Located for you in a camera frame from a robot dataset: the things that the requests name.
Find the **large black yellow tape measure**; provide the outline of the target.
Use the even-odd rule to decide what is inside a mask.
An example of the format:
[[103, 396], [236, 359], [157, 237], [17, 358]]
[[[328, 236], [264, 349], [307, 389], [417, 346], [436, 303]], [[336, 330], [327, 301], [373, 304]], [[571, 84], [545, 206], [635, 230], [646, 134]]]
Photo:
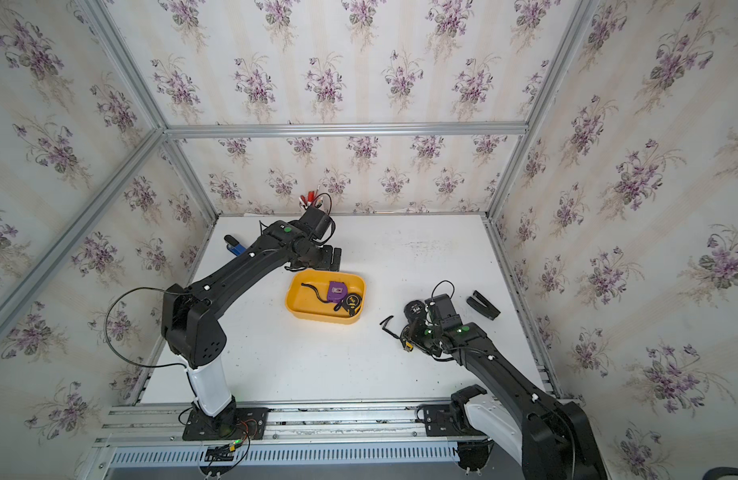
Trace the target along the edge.
[[424, 354], [429, 355], [430, 351], [424, 345], [425, 332], [428, 330], [425, 303], [421, 300], [413, 300], [404, 307], [403, 312], [407, 320], [407, 324], [398, 334], [392, 332], [388, 328], [388, 323], [394, 318], [393, 315], [386, 317], [379, 323], [382, 331], [397, 340], [404, 351], [412, 352], [413, 350], [418, 349]]

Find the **purple tape measure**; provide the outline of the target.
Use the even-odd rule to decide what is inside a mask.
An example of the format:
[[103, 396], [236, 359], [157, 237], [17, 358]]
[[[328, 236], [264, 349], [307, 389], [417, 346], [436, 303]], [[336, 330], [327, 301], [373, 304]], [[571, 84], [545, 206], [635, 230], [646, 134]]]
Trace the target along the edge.
[[340, 303], [349, 294], [347, 285], [343, 282], [330, 281], [327, 290], [327, 301], [329, 303]]

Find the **small black yellow tape measure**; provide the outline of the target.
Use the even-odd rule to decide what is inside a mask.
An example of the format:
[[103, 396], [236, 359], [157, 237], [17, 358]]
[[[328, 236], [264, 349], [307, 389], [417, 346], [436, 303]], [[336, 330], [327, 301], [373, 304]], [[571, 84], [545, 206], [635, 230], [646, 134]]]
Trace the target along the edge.
[[344, 312], [349, 317], [355, 317], [361, 311], [363, 298], [357, 293], [349, 293], [334, 307], [335, 312]]

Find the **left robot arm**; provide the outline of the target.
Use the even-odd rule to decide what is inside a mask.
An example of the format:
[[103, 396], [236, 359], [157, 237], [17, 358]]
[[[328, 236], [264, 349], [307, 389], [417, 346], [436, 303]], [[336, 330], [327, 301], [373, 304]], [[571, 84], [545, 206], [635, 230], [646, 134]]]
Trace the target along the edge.
[[281, 267], [294, 271], [338, 268], [336, 249], [328, 245], [335, 229], [334, 220], [324, 213], [277, 220], [217, 271], [187, 287], [174, 284], [164, 292], [161, 335], [184, 365], [201, 414], [216, 419], [235, 409], [221, 359], [227, 344], [222, 316], [256, 283]]

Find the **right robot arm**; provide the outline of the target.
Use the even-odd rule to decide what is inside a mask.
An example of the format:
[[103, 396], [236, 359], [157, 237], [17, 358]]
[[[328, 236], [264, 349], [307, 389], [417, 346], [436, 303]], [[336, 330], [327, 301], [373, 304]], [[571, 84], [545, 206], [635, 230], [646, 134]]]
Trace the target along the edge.
[[604, 479], [607, 471], [589, 419], [574, 403], [561, 403], [519, 372], [476, 324], [458, 319], [410, 320], [407, 344], [435, 360], [449, 356], [479, 382], [447, 404], [423, 404], [417, 415], [429, 437], [484, 436], [460, 456], [465, 469], [482, 467], [496, 444], [526, 479]]

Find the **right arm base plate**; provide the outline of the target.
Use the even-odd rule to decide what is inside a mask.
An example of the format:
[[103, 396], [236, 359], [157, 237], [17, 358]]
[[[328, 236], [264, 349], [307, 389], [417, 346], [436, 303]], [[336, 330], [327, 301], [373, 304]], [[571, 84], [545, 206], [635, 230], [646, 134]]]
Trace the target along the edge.
[[417, 423], [421, 423], [426, 437], [484, 437], [474, 429], [464, 415], [451, 404], [422, 404], [415, 409]]

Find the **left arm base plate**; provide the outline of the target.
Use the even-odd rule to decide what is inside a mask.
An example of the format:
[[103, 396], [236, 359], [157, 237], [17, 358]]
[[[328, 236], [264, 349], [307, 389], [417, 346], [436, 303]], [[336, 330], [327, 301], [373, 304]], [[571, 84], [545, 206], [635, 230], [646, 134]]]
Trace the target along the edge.
[[248, 435], [252, 440], [261, 440], [269, 412], [266, 408], [233, 408], [229, 405], [217, 417], [210, 417], [193, 406], [187, 419], [183, 420], [181, 439], [187, 442], [230, 441]]

